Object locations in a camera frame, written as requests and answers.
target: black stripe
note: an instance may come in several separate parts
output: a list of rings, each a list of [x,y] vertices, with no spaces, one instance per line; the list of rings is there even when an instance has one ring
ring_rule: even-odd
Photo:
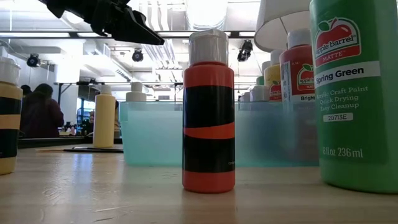
[[[198,139],[183,137],[182,168],[192,172],[235,170],[235,138]]]
[[[21,114],[21,100],[0,97],[0,115]]]
[[[195,86],[184,90],[184,127],[202,128],[234,122],[234,90]]]
[[[17,156],[18,134],[16,129],[0,129],[0,158]]]

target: table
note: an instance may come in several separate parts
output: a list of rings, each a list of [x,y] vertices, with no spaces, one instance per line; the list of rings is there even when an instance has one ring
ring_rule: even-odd
[[[0,223],[398,223],[398,196],[325,185],[317,167],[237,168],[236,180],[232,192],[195,194],[179,167],[21,149],[0,176]]]

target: green paint bottle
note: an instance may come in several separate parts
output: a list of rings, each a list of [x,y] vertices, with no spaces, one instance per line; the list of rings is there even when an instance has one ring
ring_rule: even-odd
[[[396,0],[312,0],[322,179],[398,193]]]

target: white lampshade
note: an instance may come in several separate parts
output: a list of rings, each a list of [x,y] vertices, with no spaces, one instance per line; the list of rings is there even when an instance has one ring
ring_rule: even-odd
[[[310,28],[311,0],[262,0],[257,31],[256,46],[271,52],[287,49],[287,34],[296,29]]]

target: light blue container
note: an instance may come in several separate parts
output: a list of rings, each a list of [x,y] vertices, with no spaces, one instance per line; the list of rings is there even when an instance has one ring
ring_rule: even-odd
[[[236,165],[317,166],[314,103],[235,104]],[[132,166],[180,166],[182,103],[121,103],[124,158]]]

